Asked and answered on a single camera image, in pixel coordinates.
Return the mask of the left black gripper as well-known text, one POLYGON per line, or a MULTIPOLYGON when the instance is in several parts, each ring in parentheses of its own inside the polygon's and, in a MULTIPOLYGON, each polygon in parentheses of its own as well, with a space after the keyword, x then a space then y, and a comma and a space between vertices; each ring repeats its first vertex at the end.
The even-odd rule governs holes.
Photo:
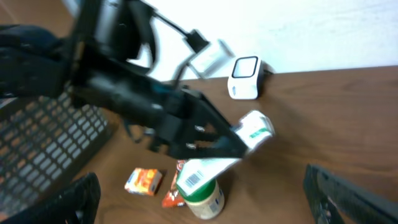
POLYGON ((83 104, 108 109, 154 130, 149 149, 161 144, 175 159, 242 158, 247 146, 199 91, 174 89, 125 67, 81 67, 71 77, 83 104))

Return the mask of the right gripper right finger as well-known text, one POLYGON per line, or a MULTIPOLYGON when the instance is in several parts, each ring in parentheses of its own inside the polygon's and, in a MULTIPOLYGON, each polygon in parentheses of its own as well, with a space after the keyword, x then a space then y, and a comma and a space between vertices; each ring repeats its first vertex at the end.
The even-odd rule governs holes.
POLYGON ((315 223, 343 223, 340 213, 356 223, 397 223, 397 204, 309 164, 303 189, 315 223))

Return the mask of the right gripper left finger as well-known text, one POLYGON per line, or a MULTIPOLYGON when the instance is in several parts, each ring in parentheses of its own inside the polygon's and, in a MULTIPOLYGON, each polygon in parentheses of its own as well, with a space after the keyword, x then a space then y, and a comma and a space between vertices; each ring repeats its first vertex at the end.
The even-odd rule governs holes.
POLYGON ((5 219, 3 224, 94 224, 101 198, 98 177, 90 172, 37 204, 5 219))

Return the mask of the white green carton box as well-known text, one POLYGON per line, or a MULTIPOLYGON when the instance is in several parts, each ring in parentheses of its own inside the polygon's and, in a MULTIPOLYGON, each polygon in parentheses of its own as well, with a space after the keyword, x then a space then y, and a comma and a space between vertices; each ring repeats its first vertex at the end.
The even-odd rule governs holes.
MULTIPOLYGON (((231 130, 245 143, 245 156, 275 135, 271 120, 258 110, 243 116, 231 130)), ((177 188, 183 196, 190 197, 239 161, 238 158, 190 159, 177 178, 177 188)))

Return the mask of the small orange snack box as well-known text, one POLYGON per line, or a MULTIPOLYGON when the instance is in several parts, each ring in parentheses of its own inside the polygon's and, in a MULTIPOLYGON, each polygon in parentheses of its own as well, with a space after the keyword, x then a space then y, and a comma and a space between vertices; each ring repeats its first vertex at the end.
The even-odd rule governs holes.
POLYGON ((135 168, 124 189, 130 194, 155 195, 163 175, 157 169, 135 168))

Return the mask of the green lid jar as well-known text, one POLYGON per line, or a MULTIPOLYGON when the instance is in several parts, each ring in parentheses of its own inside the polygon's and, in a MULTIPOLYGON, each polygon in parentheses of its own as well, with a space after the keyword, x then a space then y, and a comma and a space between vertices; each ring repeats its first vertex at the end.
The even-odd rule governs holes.
POLYGON ((216 179, 213 179, 189 196, 182 190, 180 195, 193 214, 202 220, 209 220, 218 216, 225 204, 224 193, 216 179))

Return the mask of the red Top chocolate bar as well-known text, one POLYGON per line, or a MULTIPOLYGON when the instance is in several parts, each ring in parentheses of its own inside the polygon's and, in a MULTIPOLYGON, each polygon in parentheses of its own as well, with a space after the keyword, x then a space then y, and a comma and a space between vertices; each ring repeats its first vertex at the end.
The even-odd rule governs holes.
POLYGON ((170 190, 165 194, 165 197, 162 200, 163 208, 181 207, 185 205, 185 201, 177 188, 177 177, 182 171, 185 163, 186 160, 177 160, 176 171, 170 186, 170 190))

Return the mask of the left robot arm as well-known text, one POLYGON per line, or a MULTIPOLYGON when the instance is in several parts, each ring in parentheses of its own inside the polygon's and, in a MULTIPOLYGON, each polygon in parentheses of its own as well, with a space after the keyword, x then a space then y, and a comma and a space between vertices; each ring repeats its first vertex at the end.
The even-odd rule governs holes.
POLYGON ((212 43, 198 30, 182 30, 192 53, 169 83, 150 77, 157 63, 151 20, 164 17, 143 1, 83 1, 63 38, 24 24, 1 26, 1 98, 47 96, 69 90, 73 106, 93 105, 117 113, 125 126, 152 137, 149 149, 174 159, 242 158, 248 145, 206 96, 181 84, 187 68, 212 43), (148 45, 149 67, 131 63, 148 45))

